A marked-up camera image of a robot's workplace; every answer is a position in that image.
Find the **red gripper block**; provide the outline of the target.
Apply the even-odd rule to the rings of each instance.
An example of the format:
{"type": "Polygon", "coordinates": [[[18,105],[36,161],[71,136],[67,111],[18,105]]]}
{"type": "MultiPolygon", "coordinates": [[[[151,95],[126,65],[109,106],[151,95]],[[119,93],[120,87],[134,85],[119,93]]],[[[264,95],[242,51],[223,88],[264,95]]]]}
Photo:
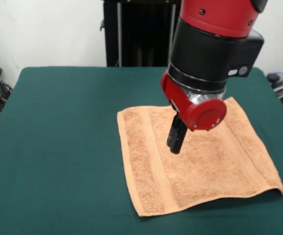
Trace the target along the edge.
{"type": "Polygon", "coordinates": [[[179,154],[187,129],[211,130],[226,116],[227,107],[222,100],[223,93],[195,94],[181,88],[164,71],[161,88],[177,114],[174,116],[167,139],[172,153],[179,154]]]}

